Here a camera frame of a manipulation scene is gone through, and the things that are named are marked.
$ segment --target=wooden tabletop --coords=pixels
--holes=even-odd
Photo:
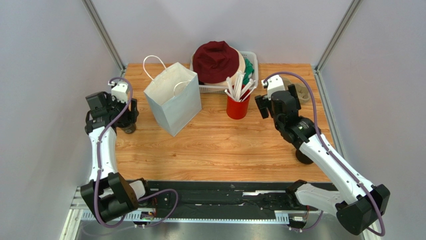
[[[164,68],[146,64],[151,76]],[[318,125],[331,142],[331,134],[318,88],[309,64],[260,64],[259,79],[278,71],[299,74],[311,86],[318,110]],[[126,179],[174,181],[329,182],[313,163],[297,161],[295,148],[274,128],[272,118],[262,119],[255,96],[266,94],[259,84],[250,96],[247,116],[233,120],[226,113],[224,94],[201,94],[202,110],[172,137],[158,126],[144,95],[150,83],[142,64],[129,64],[125,77],[133,86],[139,117],[132,134],[117,131],[118,170]],[[298,79],[286,76],[293,83]],[[299,114],[314,119],[312,103],[303,103]]]

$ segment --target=bag handle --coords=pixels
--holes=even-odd
[[[147,58],[149,58],[149,57],[154,57],[154,58],[157,58],[158,60],[160,60],[160,62],[161,62],[161,64],[162,64],[162,66],[164,67],[164,69],[167,71],[167,67],[166,67],[166,65],[164,65],[164,62],[163,61],[161,61],[161,59],[158,57],[158,56],[155,56],[155,55],[149,55],[149,56],[147,56],[147,57],[145,57],[145,59],[143,60],[143,64],[142,64],[142,67],[143,67],[143,70],[145,71],[145,73],[146,73],[146,75],[148,75],[148,77],[152,80],[152,81],[154,81],[154,78],[147,72],[147,70],[145,69],[145,61],[147,60]]]
[[[174,88],[173,88],[173,97],[176,97],[176,95],[175,95],[175,91],[176,91],[176,87],[179,85],[179,84],[183,84],[183,83],[189,83],[189,82],[191,82],[192,80],[188,80],[188,81],[181,81],[181,82],[179,82],[178,84],[176,84],[175,86],[174,86]]]

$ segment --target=green cloth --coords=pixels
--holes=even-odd
[[[244,58],[244,62],[245,62],[245,75],[244,78],[242,79],[242,84],[246,85],[249,83],[250,79],[249,79],[249,75],[255,72],[255,69],[253,68],[253,64],[247,59]]]

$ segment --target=red container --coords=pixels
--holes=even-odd
[[[248,90],[241,99],[245,98],[249,93]],[[239,120],[244,118],[247,115],[247,110],[249,109],[250,96],[248,96],[244,101],[234,101],[230,96],[228,97],[226,103],[226,113],[231,119]]]

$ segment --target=white paper bag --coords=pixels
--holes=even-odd
[[[155,57],[165,70],[154,79],[145,70],[145,60]],[[152,82],[143,91],[158,125],[173,137],[201,111],[197,73],[179,62],[166,67],[161,59],[149,55],[143,60],[143,70]]]

